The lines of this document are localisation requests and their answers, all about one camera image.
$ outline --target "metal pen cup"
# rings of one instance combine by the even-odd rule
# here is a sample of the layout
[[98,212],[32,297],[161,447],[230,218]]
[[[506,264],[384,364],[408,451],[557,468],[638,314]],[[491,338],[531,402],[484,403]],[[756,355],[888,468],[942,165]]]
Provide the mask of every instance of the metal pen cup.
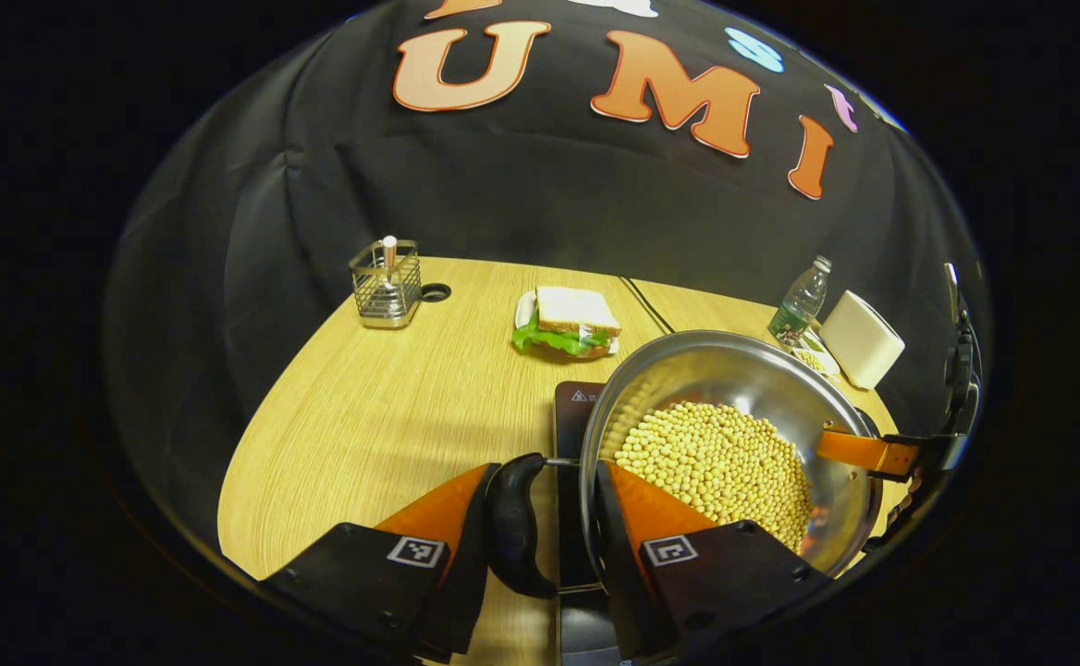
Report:
[[367,328],[404,328],[421,304],[417,241],[388,236],[350,260],[359,321]]

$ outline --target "wok handle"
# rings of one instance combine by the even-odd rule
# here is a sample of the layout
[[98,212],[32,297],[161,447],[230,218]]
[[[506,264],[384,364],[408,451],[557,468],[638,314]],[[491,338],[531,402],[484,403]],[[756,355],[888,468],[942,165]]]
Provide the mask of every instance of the wok handle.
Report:
[[531,481],[544,465],[537,452],[511,460],[486,486],[486,561],[503,585],[516,594],[553,598],[556,585],[537,568],[537,515]]

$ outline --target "water bottle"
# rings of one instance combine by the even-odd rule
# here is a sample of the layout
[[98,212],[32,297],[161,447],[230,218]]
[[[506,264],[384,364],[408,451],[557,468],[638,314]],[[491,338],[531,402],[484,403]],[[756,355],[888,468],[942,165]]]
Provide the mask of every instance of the water bottle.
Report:
[[811,322],[815,321],[815,315],[820,314],[824,296],[827,296],[827,274],[832,273],[832,269],[833,262],[823,255],[815,257],[811,268],[795,280],[791,290],[786,293],[786,298],[782,299],[782,304],[774,313],[774,318],[769,322],[768,329],[783,345],[798,345],[804,330],[807,330]]

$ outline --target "tissue box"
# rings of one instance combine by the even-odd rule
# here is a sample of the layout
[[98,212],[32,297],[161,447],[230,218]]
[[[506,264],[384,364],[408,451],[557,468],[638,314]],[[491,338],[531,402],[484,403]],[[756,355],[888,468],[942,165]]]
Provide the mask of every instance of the tissue box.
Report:
[[877,388],[906,342],[878,311],[853,291],[845,291],[827,316],[820,337],[853,386]]

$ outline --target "black cable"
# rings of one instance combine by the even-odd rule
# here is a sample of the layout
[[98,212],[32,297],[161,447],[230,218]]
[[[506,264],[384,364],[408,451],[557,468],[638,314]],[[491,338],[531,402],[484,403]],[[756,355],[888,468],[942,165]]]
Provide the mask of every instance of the black cable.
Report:
[[672,325],[667,324],[666,320],[663,320],[663,315],[659,314],[659,312],[656,311],[654,307],[651,304],[651,301],[648,301],[646,299],[646,296],[643,295],[643,290],[638,288],[638,284],[634,284],[634,281],[630,277],[625,277],[625,275],[618,276],[618,280],[624,282],[626,286],[629,286],[630,289],[632,289],[634,296],[636,296],[636,298],[642,303],[642,307],[646,309],[647,314],[651,315],[651,317],[656,321],[656,324],[659,324],[660,326],[663,327],[664,332],[666,334],[676,332],[676,329],[672,328]]

